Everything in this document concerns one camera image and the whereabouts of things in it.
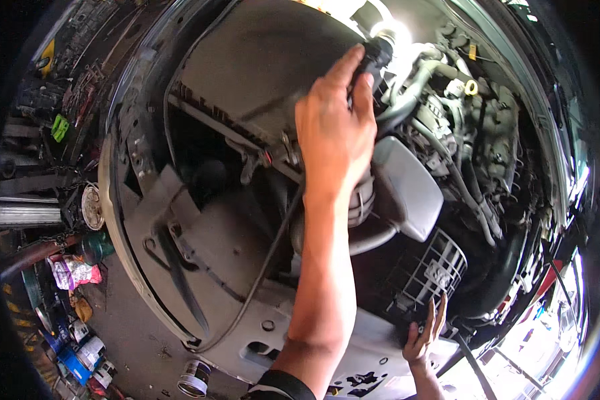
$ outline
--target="concrete floor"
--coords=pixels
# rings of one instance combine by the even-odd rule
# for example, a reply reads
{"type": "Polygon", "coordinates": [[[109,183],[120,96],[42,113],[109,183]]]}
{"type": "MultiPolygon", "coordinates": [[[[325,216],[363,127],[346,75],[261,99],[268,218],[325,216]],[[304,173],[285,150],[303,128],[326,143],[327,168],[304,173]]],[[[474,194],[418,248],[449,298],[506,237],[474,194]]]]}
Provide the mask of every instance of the concrete floor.
{"type": "MultiPolygon", "coordinates": [[[[106,357],[118,370],[113,383],[135,400],[190,399],[176,383],[192,354],[141,299],[118,257],[108,257],[104,266],[106,287],[98,290],[89,284],[84,292],[93,309],[88,325],[102,339],[106,357]]],[[[207,397],[237,399],[246,391],[246,383],[213,371],[207,397]]]]}

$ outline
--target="plastic bag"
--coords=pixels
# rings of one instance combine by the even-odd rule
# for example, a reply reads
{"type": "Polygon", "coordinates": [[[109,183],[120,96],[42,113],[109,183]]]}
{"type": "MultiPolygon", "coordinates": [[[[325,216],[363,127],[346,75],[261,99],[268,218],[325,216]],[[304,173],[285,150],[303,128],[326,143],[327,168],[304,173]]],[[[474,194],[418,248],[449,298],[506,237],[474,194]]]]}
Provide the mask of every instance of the plastic bag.
{"type": "Polygon", "coordinates": [[[81,284],[99,284],[102,282],[97,265],[90,266],[82,257],[72,254],[55,254],[47,258],[56,278],[59,289],[74,290],[81,284]]]}

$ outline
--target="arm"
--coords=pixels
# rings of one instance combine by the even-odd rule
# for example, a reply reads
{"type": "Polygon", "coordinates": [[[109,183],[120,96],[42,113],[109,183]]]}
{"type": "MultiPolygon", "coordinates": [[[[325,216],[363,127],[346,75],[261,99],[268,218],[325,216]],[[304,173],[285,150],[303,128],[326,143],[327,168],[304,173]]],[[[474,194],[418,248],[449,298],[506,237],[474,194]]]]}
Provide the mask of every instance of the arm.
{"type": "Polygon", "coordinates": [[[350,50],[296,104],[306,172],[304,247],[287,341],[272,369],[302,380],[323,398],[356,318],[347,213],[351,192],[368,168],[376,136],[372,77],[360,76],[352,109],[347,86],[364,48],[350,50]]]}
{"type": "Polygon", "coordinates": [[[445,400],[438,377],[429,362],[429,346],[438,339],[446,318],[447,295],[443,294],[438,307],[438,315],[436,315],[433,298],[429,302],[429,316],[419,338],[418,325],[415,322],[409,325],[409,336],[407,344],[402,349],[402,356],[409,362],[419,399],[445,400]]]}

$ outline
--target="green tool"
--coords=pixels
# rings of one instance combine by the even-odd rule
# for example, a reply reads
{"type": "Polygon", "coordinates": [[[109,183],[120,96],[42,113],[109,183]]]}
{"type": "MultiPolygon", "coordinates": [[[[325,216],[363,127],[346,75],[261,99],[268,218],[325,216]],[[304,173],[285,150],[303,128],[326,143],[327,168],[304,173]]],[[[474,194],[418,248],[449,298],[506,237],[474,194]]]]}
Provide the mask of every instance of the green tool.
{"type": "Polygon", "coordinates": [[[69,129],[69,121],[62,115],[56,115],[54,125],[51,127],[51,135],[56,142],[60,143],[64,139],[64,134],[69,129]]]}

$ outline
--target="person's right hand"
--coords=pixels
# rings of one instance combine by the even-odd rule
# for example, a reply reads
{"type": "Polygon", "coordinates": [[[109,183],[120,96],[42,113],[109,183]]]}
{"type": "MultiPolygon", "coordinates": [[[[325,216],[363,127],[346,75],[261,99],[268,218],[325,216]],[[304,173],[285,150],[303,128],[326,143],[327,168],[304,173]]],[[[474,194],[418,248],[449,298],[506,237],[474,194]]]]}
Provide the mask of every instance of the person's right hand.
{"type": "Polygon", "coordinates": [[[427,317],[427,323],[425,324],[420,337],[418,337],[418,324],[412,322],[409,325],[407,344],[405,344],[402,349],[402,356],[409,362],[409,367],[411,369],[426,368],[429,364],[429,347],[438,339],[446,319],[447,294],[442,293],[442,299],[440,300],[440,306],[438,306],[437,315],[433,297],[431,298],[431,301],[429,302],[429,316],[427,317]]]}
{"type": "Polygon", "coordinates": [[[305,202],[311,197],[348,205],[353,188],[369,167],[377,130],[371,74],[360,75],[351,109],[347,103],[347,87],[364,54],[362,45],[354,46],[296,103],[305,202]]]}

